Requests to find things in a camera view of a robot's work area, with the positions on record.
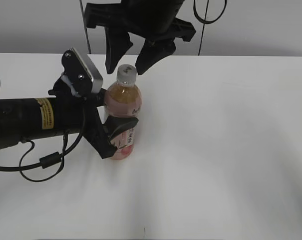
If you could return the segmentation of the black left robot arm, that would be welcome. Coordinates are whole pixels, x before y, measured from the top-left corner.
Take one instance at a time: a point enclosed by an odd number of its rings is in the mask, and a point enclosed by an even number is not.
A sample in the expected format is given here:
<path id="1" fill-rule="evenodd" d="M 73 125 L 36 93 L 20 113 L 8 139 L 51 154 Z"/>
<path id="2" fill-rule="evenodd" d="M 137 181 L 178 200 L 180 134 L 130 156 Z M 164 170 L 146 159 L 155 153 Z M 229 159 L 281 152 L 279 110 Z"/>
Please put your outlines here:
<path id="1" fill-rule="evenodd" d="M 105 159 L 117 150 L 111 140 L 138 123 L 136 117 L 109 116 L 104 123 L 101 121 L 97 108 L 104 105 L 105 89 L 75 97 L 58 79 L 48 93 L 46 98 L 0 99 L 0 150 L 25 140 L 82 132 Z"/>

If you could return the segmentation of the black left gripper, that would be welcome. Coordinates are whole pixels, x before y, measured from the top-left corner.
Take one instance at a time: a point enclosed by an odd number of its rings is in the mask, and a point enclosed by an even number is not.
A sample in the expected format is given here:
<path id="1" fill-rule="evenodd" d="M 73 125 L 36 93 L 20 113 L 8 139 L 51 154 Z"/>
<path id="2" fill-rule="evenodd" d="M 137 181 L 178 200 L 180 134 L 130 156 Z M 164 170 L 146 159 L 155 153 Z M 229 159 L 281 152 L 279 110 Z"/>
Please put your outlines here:
<path id="1" fill-rule="evenodd" d="M 101 158 L 110 158 L 116 152 L 114 145 L 123 140 L 115 140 L 124 132 L 134 128 L 139 120 L 136 117 L 115 117 L 109 115 L 105 118 L 104 125 L 100 119 L 97 108 L 105 105 L 107 90 L 101 89 L 99 93 L 92 93 L 87 97 L 74 97 L 70 88 L 59 78 L 53 89 L 48 91 L 51 96 L 56 96 L 58 111 L 66 118 L 69 124 L 76 117 L 80 119 L 78 137 L 63 155 L 69 154 L 78 145 L 82 138 L 85 138 L 97 150 Z"/>

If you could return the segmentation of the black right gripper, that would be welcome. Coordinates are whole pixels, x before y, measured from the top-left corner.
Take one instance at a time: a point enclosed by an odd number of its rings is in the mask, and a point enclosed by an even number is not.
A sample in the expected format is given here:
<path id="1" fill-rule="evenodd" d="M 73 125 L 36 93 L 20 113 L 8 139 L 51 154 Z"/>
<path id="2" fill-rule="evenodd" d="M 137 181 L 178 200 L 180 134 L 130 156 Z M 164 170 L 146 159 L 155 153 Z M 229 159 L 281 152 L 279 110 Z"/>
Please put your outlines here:
<path id="1" fill-rule="evenodd" d="M 133 46 L 128 33 L 145 38 L 135 63 L 139 75 L 172 55 L 174 38 L 190 42 L 196 33 L 190 22 L 176 18 L 182 0 L 122 0 L 120 3 L 87 3 L 85 24 L 94 29 L 105 27 L 105 67 L 112 74 L 121 58 Z"/>

